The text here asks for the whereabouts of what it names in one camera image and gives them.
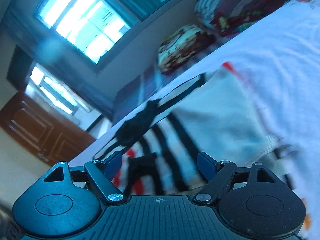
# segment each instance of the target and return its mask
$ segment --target window frame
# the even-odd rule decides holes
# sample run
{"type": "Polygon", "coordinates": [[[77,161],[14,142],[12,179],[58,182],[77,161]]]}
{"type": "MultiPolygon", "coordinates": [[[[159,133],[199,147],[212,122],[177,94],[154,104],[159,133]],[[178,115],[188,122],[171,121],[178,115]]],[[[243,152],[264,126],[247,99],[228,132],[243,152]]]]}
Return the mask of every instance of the window frame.
{"type": "Polygon", "coordinates": [[[65,9],[62,11],[56,22],[49,27],[43,19],[40,17],[40,13],[43,10],[44,6],[47,4],[49,0],[41,0],[40,4],[38,5],[34,17],[39,20],[44,26],[48,28],[48,31],[55,37],[57,37],[61,42],[64,44],[67,44],[69,48],[71,48],[72,51],[76,52],[77,55],[79,55],[84,61],[87,62],[87,64],[90,65],[91,69],[99,75],[101,71],[111,62],[113,59],[136,37],[142,32],[146,27],[148,27],[151,23],[153,23],[156,19],[158,19],[161,15],[163,15],[167,10],[172,8],[174,5],[179,3],[182,0],[165,0],[162,3],[159,4],[159,7],[150,15],[147,15],[142,21],[138,19],[128,8],[126,8],[124,5],[122,5],[123,8],[127,10],[129,14],[132,15],[133,18],[137,20],[137,23],[130,27],[130,29],[125,33],[125,35],[122,36],[122,38],[119,39],[112,47],[111,49],[103,54],[100,58],[100,60],[97,63],[94,63],[83,51],[81,51],[79,48],[77,48],[75,45],[73,45],[71,42],[69,42],[66,38],[62,37],[57,31],[56,28],[59,25],[59,23],[62,21],[64,16],[67,14],[67,12],[73,7],[73,5],[77,2],[77,0],[71,0],[68,5],[65,7],[65,9]]]}

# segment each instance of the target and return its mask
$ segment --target brown wooden door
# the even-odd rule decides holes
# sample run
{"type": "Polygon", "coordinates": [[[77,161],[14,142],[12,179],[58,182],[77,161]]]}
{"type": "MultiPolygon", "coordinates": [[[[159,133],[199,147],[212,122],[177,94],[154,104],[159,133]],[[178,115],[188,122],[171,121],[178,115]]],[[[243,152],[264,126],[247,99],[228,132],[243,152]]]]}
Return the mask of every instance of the brown wooden door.
{"type": "Polygon", "coordinates": [[[10,99],[0,111],[0,125],[50,166],[71,161],[95,141],[32,91],[18,92],[10,99]]]}

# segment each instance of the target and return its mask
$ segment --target pillow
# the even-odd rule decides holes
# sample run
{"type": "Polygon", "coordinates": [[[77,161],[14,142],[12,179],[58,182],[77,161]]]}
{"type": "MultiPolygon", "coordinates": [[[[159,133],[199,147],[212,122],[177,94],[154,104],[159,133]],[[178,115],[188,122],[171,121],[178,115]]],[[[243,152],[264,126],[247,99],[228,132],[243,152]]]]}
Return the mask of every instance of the pillow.
{"type": "Polygon", "coordinates": [[[225,17],[237,17],[248,10],[253,10],[263,2],[262,0],[199,0],[195,13],[200,22],[209,28],[214,16],[219,13],[225,17]]]}
{"type": "Polygon", "coordinates": [[[165,39],[159,48],[158,65],[162,74],[170,74],[195,54],[216,41],[215,35],[201,25],[183,26],[165,39]]]}

